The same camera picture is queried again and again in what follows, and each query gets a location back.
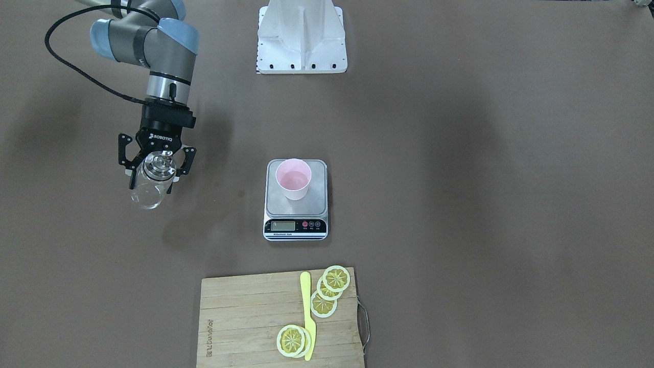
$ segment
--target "black cable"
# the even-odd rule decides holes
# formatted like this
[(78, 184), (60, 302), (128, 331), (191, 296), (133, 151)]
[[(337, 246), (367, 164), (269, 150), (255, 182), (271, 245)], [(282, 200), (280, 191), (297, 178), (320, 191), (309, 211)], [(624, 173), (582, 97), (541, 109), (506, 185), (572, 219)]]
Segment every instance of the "black cable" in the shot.
[(65, 21), (67, 21), (67, 20), (69, 20), (71, 18), (74, 18), (74, 17), (76, 17), (78, 15), (82, 15), (82, 14), (86, 14), (88, 12), (92, 12), (94, 10), (102, 10), (102, 9), (124, 9), (124, 10), (128, 10), (130, 12), (141, 13), (141, 14), (147, 16), (148, 18), (152, 19), (153, 21), (155, 21), (157, 24), (159, 24), (159, 21), (161, 20), (161, 18), (159, 18), (158, 16), (152, 15), (151, 13), (149, 13), (149, 12), (147, 12), (145, 10), (142, 10), (142, 9), (137, 9), (137, 8), (132, 8), (132, 7), (125, 7), (123, 5), (98, 5), (98, 6), (95, 6), (95, 7), (90, 7), (90, 8), (82, 9), (82, 10), (79, 10), (79, 11), (76, 11), (76, 12), (72, 12), (71, 14), (68, 14), (67, 16), (64, 16), (63, 18), (60, 18), (58, 21), (54, 22), (54, 24), (52, 24), (52, 27), (50, 27), (50, 29), (48, 29), (48, 31), (45, 33), (45, 47), (48, 49), (48, 52), (51, 55), (54, 56), (55, 59), (59, 60), (61, 63), (63, 63), (67, 67), (70, 67), (72, 70), (76, 71), (77, 73), (80, 73), (83, 77), (85, 77), (89, 81), (92, 81), (93, 83), (97, 84), (102, 89), (106, 90), (107, 92), (109, 92), (111, 94), (114, 94), (114, 95), (122, 98), (123, 100), (128, 100), (128, 101), (134, 102), (134, 103), (140, 103), (141, 105), (147, 105), (148, 103), (146, 101), (139, 100), (138, 98), (131, 97), (131, 96), (128, 96), (126, 94), (122, 94), (122, 93), (120, 93), (118, 91), (115, 91), (115, 90), (109, 88), (108, 86), (105, 86), (104, 84), (100, 83), (98, 80), (91, 77), (89, 74), (85, 73), (80, 68), (76, 67), (72, 63), (64, 60), (61, 56), (57, 55), (57, 53), (54, 52), (54, 50), (52, 50), (52, 47), (50, 46), (50, 36), (52, 35), (52, 32), (54, 32), (54, 30), (57, 29), (57, 27), (59, 27), (62, 23), (64, 23)]

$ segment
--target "glass bottle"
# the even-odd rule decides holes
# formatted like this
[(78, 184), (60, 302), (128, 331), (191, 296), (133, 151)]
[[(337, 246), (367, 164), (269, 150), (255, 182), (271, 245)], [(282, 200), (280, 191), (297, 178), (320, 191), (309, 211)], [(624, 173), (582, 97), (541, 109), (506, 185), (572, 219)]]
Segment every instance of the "glass bottle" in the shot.
[(152, 152), (136, 170), (136, 182), (131, 199), (144, 210), (156, 208), (164, 200), (177, 172), (173, 152)]

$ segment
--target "robotiq logo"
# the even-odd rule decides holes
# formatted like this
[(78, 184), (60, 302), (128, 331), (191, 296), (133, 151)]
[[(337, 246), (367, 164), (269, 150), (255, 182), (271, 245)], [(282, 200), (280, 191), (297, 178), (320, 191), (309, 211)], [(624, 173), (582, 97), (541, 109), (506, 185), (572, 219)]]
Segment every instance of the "robotiq logo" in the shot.
[(150, 133), (150, 136), (148, 137), (148, 139), (152, 139), (152, 138), (162, 139), (162, 140), (164, 140), (164, 141), (168, 141), (168, 142), (172, 142), (172, 141), (173, 141), (173, 138), (168, 138), (168, 137), (164, 137), (164, 136), (157, 136), (156, 134), (152, 134), (152, 133)]

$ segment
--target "brown table surface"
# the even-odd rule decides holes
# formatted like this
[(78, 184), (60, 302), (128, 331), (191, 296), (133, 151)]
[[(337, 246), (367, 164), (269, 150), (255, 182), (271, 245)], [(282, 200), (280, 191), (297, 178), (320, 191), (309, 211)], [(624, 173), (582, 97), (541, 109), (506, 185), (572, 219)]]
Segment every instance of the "brown table surface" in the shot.
[[(368, 367), (651, 367), (654, 20), (627, 0), (346, 1), (349, 69), (254, 73), (259, 1), (187, 1), (201, 34), (160, 208), (131, 204), (138, 105), (50, 57), (73, 1), (4, 1), (0, 366), (194, 367), (200, 280), (356, 267)], [(98, 12), (62, 56), (97, 56)], [(329, 237), (266, 242), (266, 164), (330, 169)]]

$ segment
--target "metal handle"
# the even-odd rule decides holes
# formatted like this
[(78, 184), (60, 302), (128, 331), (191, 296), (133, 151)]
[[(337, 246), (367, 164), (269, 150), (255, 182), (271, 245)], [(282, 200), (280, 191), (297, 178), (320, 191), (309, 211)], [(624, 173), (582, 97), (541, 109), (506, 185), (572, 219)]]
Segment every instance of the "metal handle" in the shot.
[(358, 304), (358, 307), (364, 311), (366, 317), (366, 341), (362, 342), (364, 346), (364, 355), (366, 355), (366, 347), (368, 347), (368, 343), (370, 342), (370, 319), (368, 318), (368, 309), (366, 309), (366, 306), (361, 303), (361, 298), (358, 295), (356, 296), (356, 303)]

